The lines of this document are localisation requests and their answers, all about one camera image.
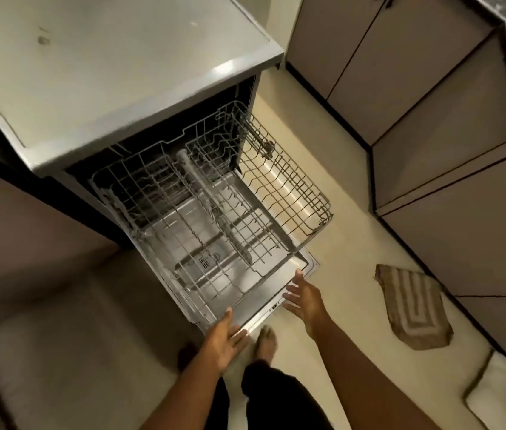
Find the striped brown floor mat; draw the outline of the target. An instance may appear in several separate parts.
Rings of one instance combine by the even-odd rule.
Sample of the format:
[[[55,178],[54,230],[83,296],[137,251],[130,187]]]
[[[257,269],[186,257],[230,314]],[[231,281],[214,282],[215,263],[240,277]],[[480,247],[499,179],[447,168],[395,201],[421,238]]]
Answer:
[[[421,272],[376,265],[392,332],[416,351],[450,345],[454,332],[444,310],[442,286]]]

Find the black trousers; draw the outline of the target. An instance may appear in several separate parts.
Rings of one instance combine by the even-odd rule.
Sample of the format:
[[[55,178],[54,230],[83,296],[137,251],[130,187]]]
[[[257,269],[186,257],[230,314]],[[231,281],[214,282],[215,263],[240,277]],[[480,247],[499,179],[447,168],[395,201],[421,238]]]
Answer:
[[[334,430],[310,392],[293,376],[255,359],[244,370],[247,430]]]

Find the narrow brown cabinet door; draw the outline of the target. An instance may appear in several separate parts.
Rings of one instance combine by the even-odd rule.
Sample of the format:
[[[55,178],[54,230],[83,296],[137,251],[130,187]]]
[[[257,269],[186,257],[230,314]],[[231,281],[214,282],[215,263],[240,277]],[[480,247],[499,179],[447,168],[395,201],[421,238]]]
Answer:
[[[385,0],[303,0],[286,60],[328,97]]]

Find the person's right forearm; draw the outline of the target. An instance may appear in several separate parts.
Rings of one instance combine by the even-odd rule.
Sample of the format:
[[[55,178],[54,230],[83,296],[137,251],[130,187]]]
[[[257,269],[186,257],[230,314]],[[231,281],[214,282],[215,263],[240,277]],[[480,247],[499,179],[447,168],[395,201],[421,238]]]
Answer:
[[[352,430],[441,430],[327,314],[305,325]]]

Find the silver dishwasher body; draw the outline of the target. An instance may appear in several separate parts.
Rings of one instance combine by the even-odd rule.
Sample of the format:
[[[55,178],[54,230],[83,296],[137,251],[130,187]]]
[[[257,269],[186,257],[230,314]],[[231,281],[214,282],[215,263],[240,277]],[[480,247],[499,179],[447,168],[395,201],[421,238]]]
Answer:
[[[0,0],[1,177],[129,248],[68,169],[284,53],[237,0]]]

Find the brown corner cabinet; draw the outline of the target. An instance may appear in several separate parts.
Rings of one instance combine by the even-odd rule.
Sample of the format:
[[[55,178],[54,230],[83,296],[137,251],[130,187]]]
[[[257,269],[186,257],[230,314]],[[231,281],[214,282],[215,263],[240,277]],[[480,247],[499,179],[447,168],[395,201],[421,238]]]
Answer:
[[[442,79],[371,149],[378,216],[434,189],[445,175],[506,157],[506,45],[501,31]]]

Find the open dishwasher door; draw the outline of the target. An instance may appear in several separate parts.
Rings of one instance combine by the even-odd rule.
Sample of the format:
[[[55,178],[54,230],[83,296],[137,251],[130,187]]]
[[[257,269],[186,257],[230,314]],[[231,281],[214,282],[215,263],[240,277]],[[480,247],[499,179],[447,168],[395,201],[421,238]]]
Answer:
[[[202,205],[191,196],[133,233],[136,248],[187,320],[205,332],[231,307],[234,323],[253,331],[283,302],[295,271],[320,266],[278,218],[270,194],[258,196],[237,174],[214,184],[227,208],[243,260]]]

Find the brown cabinet beside dishwasher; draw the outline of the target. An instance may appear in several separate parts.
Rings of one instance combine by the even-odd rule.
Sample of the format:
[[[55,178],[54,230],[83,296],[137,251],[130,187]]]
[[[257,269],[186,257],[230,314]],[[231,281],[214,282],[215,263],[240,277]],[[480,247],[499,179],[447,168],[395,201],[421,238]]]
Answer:
[[[110,239],[0,178],[0,302],[46,295],[118,250]]]

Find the brown drawer cabinet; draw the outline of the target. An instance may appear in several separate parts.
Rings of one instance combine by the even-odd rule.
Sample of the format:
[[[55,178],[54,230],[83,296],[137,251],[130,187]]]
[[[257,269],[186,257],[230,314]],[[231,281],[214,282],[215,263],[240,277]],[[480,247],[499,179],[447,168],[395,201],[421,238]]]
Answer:
[[[381,220],[506,354],[506,157]]]

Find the person's right foot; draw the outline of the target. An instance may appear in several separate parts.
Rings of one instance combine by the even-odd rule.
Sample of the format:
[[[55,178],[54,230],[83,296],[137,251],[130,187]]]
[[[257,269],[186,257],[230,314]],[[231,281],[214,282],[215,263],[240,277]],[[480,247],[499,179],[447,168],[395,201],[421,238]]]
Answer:
[[[278,350],[278,340],[274,329],[264,325],[258,335],[254,350],[254,361],[262,361],[271,366]]]

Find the wide brown cabinet door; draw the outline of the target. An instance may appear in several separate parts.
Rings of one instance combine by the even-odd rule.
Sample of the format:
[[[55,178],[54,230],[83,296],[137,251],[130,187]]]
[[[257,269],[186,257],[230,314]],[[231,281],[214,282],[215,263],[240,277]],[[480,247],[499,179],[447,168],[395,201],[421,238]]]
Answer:
[[[368,145],[492,30],[463,0],[388,2],[328,97],[328,103]]]

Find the person's right hand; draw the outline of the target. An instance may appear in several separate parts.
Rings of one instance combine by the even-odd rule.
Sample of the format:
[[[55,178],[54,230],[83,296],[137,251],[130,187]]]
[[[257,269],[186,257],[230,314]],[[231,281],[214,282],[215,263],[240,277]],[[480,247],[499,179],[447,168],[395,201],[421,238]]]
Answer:
[[[302,320],[308,335],[315,341],[319,333],[331,323],[331,318],[325,308],[320,290],[309,283],[306,279],[307,290],[305,291],[306,309],[304,316],[297,316]]]

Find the person's left forearm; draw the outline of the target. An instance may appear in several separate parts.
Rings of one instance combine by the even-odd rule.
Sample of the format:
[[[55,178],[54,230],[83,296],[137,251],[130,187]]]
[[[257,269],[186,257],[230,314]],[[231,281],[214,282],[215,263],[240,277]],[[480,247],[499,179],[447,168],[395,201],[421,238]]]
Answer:
[[[140,430],[205,430],[219,378],[214,363],[195,359]]]

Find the person's left hand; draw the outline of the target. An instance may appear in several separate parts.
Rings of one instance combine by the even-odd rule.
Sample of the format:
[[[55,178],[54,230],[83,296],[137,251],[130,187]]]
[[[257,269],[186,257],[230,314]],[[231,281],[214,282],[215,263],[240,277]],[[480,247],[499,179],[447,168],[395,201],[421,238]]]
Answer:
[[[219,376],[250,342],[249,332],[234,324],[232,307],[208,330],[203,349]]]

